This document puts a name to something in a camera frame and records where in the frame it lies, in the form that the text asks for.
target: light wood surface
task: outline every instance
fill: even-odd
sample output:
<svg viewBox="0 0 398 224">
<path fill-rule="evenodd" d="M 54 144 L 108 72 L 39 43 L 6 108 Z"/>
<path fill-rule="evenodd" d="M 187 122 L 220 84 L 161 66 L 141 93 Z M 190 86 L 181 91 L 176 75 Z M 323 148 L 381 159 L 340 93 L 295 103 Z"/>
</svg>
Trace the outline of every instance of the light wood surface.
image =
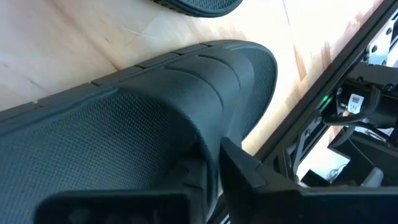
<svg viewBox="0 0 398 224">
<path fill-rule="evenodd" d="M 382 0 L 244 0 L 204 19 L 150 0 L 0 0 L 0 111 L 209 40 L 250 40 L 278 61 L 254 154 Z"/>
</svg>

